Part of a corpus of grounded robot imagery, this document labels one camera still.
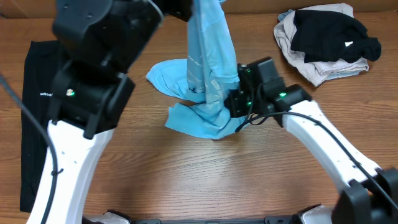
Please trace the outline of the light blue t-shirt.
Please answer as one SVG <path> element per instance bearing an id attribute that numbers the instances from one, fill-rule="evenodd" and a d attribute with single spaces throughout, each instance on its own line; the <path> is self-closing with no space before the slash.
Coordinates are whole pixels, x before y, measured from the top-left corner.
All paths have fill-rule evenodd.
<path id="1" fill-rule="evenodd" d="M 155 64 L 146 78 L 161 93 L 194 102 L 169 108 L 165 127 L 197 138 L 222 139 L 242 118 L 224 106 L 239 86 L 238 64 L 220 0 L 194 0 L 188 21 L 185 59 Z"/>

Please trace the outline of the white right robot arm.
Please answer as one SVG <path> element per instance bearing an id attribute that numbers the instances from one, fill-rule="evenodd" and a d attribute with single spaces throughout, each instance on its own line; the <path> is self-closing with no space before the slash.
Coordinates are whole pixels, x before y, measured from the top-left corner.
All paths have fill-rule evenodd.
<path id="1" fill-rule="evenodd" d="M 245 118 L 236 131 L 274 118 L 318 160 L 339 194 L 333 208 L 313 205 L 265 223 L 397 223 L 397 169 L 384 170 L 357 150 L 300 85 L 285 85 L 271 58 L 239 64 L 238 76 L 238 89 L 224 102 L 231 117 Z"/>

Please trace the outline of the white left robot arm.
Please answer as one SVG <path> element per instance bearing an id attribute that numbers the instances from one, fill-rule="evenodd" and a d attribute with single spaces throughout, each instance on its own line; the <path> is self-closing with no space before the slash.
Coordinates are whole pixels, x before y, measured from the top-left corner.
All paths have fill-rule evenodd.
<path id="1" fill-rule="evenodd" d="M 130 223 L 109 210 L 84 216 L 97 163 L 134 89 L 130 66 L 165 16 L 189 20 L 183 0 L 59 0 L 52 30 L 61 65 L 51 83 L 48 149 L 29 223 Z"/>

